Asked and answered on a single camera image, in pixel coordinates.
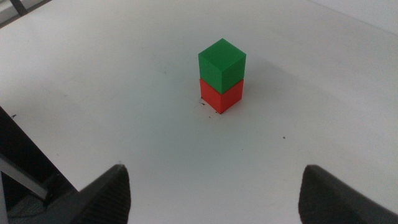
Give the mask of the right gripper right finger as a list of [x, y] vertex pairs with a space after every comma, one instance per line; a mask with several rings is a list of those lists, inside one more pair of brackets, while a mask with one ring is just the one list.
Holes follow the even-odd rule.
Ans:
[[307, 165], [298, 201], [302, 223], [390, 223], [397, 214], [367, 198], [318, 165]]

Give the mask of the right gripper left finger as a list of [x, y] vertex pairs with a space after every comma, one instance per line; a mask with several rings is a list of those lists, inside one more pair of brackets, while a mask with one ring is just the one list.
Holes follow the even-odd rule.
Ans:
[[126, 167], [116, 164], [83, 190], [31, 219], [33, 224], [125, 224], [131, 191]]

